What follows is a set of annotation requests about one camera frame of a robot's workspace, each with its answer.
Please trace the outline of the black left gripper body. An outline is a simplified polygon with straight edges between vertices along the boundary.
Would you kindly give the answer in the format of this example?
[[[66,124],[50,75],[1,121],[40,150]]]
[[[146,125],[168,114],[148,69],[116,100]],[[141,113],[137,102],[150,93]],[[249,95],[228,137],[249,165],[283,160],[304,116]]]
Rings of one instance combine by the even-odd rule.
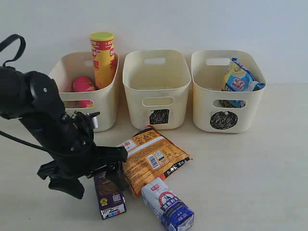
[[[53,158],[51,162],[40,166],[37,175],[46,178],[78,179],[92,178],[115,169],[128,158],[124,147],[97,146],[94,141],[40,140],[44,150]]]

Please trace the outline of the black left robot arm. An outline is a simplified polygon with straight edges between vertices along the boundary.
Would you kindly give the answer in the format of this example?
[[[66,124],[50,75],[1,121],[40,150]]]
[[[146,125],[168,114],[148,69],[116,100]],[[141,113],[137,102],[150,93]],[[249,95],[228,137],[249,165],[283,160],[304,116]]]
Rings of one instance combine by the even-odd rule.
[[[37,140],[36,149],[47,152],[52,161],[40,166],[37,174],[50,179],[49,188],[77,199],[84,195],[81,177],[100,174],[124,190],[124,147],[98,146],[94,142],[96,113],[69,115],[57,85],[47,75],[21,73],[10,67],[0,69],[0,115],[18,119]]]

